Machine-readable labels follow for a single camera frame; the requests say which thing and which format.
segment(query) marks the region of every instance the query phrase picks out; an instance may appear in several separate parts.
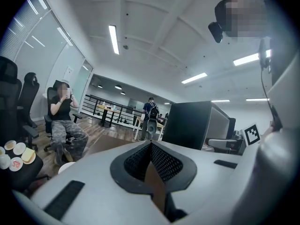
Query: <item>ceiling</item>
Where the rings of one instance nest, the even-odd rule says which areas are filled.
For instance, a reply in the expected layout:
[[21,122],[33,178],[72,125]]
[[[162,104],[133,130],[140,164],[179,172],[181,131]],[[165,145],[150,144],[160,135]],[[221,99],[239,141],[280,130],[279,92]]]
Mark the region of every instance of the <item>ceiling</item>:
[[[101,85],[103,88],[98,88],[98,89],[104,89],[106,91],[113,92],[113,93],[121,93],[121,91],[124,91],[127,97],[129,97],[135,101],[147,102],[150,97],[153,97],[157,104],[162,105],[164,103],[171,102],[160,96],[143,91],[136,87],[132,87],[128,84],[124,84],[124,83],[121,83],[121,82],[118,82],[118,81],[115,81],[115,80],[112,80],[112,79],[109,79],[106,77],[98,76],[98,75],[93,75],[90,85],[91,84],[93,84],[94,86]],[[116,85],[120,85],[122,87],[122,90],[117,90],[115,88]]]
[[[216,20],[214,7],[221,0],[67,1],[94,50],[95,58],[82,52],[98,75],[174,102],[244,102],[246,98],[263,97],[259,63],[233,64],[235,59],[256,53],[259,40],[232,39],[224,34],[217,44],[208,30],[208,24]],[[59,15],[59,9],[57,16],[64,25],[68,15]],[[113,52],[110,24],[117,27],[120,55]],[[86,45],[81,46],[80,40],[72,37],[76,36],[70,32],[73,27],[69,26],[71,38],[85,49]],[[181,83],[200,73],[208,76]],[[263,78],[268,90],[270,75],[265,72]]]

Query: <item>railing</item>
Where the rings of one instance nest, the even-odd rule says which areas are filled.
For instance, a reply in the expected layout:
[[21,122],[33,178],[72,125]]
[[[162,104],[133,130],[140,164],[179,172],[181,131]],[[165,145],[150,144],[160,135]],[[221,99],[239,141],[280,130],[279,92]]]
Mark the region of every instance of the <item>railing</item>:
[[118,104],[100,97],[96,97],[94,95],[85,95],[83,105],[82,105],[82,112],[86,114],[90,114],[99,118],[102,118],[104,110],[97,107],[98,104],[109,105],[113,107],[116,106],[116,110],[120,111],[120,113],[112,113],[108,112],[106,119],[109,121],[113,114],[112,122],[124,125],[126,127],[131,127],[135,124],[136,117],[141,117],[141,111],[135,110],[132,107],[124,106],[122,104]]

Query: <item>cable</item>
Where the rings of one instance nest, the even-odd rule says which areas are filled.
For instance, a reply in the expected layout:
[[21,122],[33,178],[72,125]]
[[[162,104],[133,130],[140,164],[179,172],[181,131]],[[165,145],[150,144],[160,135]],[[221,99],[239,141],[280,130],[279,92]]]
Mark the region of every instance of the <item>cable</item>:
[[268,96],[267,96],[267,93],[266,93],[266,89],[264,88],[264,84],[263,84],[263,68],[261,70],[261,81],[262,81],[262,89],[263,89],[263,92],[267,98],[267,102],[268,102],[268,105],[269,105],[269,108],[270,108],[270,111],[271,111],[271,114],[272,114],[272,117],[273,117],[273,121],[275,122],[275,116],[273,114],[273,111],[272,111],[272,108],[271,108],[271,104],[269,102],[269,99],[268,99]]

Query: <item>chair headrest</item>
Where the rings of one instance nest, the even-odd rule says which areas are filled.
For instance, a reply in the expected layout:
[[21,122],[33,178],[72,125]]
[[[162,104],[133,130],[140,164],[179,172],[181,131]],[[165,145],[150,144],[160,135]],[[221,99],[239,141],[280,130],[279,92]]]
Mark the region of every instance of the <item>chair headrest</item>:
[[18,66],[11,60],[0,56],[0,81],[16,84]]

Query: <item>black and white square marker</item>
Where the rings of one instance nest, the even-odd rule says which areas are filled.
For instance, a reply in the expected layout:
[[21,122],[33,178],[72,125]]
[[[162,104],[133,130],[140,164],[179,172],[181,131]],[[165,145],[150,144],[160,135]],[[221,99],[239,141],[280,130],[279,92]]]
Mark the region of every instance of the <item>black and white square marker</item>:
[[260,140],[259,132],[256,124],[244,130],[245,139],[248,145],[252,145]]

